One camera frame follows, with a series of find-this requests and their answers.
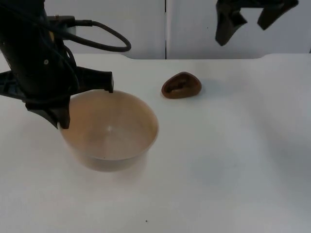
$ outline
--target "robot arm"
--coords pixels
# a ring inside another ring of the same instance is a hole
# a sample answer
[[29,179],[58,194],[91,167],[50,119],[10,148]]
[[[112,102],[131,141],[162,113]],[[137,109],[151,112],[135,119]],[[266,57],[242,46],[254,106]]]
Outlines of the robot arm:
[[225,45],[233,34],[247,23],[240,13],[241,8],[263,8],[258,25],[266,30],[279,17],[297,5],[298,0],[218,0],[216,41],[221,46]]
[[[101,45],[66,32],[74,26],[99,26],[126,47]],[[131,48],[126,38],[103,24],[47,17],[44,0],[0,0],[0,49],[11,68],[0,74],[0,95],[22,100],[29,111],[67,129],[71,95],[92,89],[112,93],[113,77],[111,72],[78,67],[64,38],[109,51]]]

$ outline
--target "black cable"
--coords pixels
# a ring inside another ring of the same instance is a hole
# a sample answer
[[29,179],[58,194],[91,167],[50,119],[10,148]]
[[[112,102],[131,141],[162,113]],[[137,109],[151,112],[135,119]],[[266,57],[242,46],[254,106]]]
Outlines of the black cable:
[[100,50],[111,51],[111,52],[127,52],[132,48],[131,43],[124,36],[122,36],[120,33],[116,32],[115,30],[109,28],[108,26],[106,26],[104,24],[101,24],[101,23],[98,23],[98,22],[95,22],[92,20],[77,20],[76,21],[77,26],[79,26],[78,24],[81,23],[82,21],[88,22],[89,25],[83,25],[83,26],[100,27],[100,28],[104,29],[105,31],[114,35],[119,40],[121,40],[126,46],[125,47],[109,46],[109,45],[100,44],[100,43],[97,43],[97,42],[94,42],[91,40],[87,40],[87,39],[81,38],[79,36],[70,34],[64,30],[59,29],[59,28],[56,28],[52,25],[49,25],[48,23],[34,17],[33,15],[31,15],[27,12],[24,12],[24,11],[16,8],[15,6],[12,6],[12,5],[8,6],[7,4],[0,3],[0,7],[4,8],[5,10],[7,10],[13,14],[16,14],[16,15],[32,22],[32,23],[34,23],[35,25],[41,26],[41,27],[45,28],[46,30],[53,32],[53,33],[61,36],[64,39],[74,41],[78,44],[82,44],[82,45],[93,47],[93,48],[100,49]]

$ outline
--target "brown object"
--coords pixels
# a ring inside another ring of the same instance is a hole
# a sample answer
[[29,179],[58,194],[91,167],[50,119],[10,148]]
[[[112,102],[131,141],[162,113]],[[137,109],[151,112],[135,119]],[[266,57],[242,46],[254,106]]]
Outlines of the brown object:
[[80,94],[72,98],[69,112],[70,127],[60,132],[79,160],[96,170],[109,161],[143,155],[157,137],[158,121],[151,108],[121,91]]
[[162,94],[168,99],[196,96],[202,90],[200,80],[194,75],[181,72],[170,78],[162,87]]

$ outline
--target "white bowl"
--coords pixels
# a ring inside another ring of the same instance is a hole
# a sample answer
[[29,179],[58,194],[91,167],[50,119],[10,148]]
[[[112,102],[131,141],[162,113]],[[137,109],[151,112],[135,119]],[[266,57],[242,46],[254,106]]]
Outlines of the white bowl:
[[78,159],[95,170],[116,170],[135,162],[155,142],[158,121],[139,98],[115,91],[73,97],[70,127],[60,132]]

